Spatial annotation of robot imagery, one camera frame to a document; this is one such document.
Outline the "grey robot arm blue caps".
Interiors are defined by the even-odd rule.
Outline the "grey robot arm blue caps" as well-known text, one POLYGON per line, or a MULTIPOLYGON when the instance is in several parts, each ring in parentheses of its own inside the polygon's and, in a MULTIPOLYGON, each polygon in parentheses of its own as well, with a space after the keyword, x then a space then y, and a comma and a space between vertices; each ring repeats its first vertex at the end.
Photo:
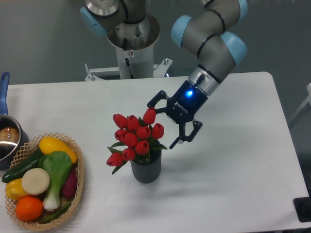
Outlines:
MULTIPOLYGON (((202 127, 195 114, 247 53, 246 44, 229 28, 247 13, 244 0, 205 0, 198 17, 181 16, 171 30, 173 42, 194 55, 199 64, 169 97, 160 91, 148 102, 154 107, 166 100, 165 113, 179 126, 175 143, 190 142, 202 127)), ((143 0, 87 0, 80 9, 83 22, 97 36, 106 36, 115 47, 122 79, 154 76, 154 44, 160 27, 147 13, 143 0)))

